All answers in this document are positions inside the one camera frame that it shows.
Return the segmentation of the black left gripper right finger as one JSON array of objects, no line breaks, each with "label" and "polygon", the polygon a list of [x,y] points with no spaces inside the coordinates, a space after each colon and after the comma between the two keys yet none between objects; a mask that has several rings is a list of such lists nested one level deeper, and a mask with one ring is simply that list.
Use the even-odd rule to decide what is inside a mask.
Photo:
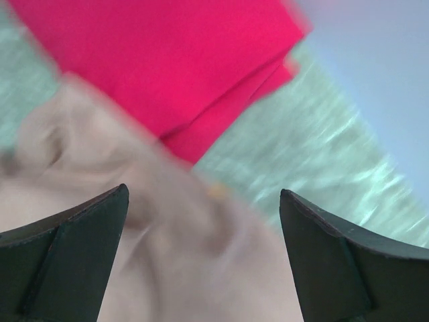
[{"label": "black left gripper right finger", "polygon": [[305,321],[428,321],[428,249],[369,231],[286,189],[280,219]]}]

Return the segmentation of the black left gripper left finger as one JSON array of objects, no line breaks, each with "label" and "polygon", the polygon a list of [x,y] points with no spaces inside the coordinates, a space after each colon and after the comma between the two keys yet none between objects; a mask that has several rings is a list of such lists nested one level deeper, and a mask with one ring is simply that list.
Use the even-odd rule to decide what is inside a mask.
[{"label": "black left gripper left finger", "polygon": [[1,233],[2,321],[96,321],[129,206],[119,186]]}]

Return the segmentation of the pink t shirt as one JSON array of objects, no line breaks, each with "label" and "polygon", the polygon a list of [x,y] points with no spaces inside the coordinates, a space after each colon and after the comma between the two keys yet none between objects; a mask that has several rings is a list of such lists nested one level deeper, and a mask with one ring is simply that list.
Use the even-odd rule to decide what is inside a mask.
[{"label": "pink t shirt", "polygon": [[1,154],[1,228],[120,184],[129,210],[100,321],[301,321],[283,239],[192,173],[114,102],[67,76]]}]

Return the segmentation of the folded magenta t shirt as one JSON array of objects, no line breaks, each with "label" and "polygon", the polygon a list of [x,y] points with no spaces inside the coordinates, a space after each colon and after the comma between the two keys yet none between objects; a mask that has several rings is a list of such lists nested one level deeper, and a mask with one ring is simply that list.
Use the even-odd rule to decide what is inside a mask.
[{"label": "folded magenta t shirt", "polygon": [[102,90],[192,164],[250,104],[293,79],[290,52],[310,31],[291,1],[10,5],[62,72]]}]

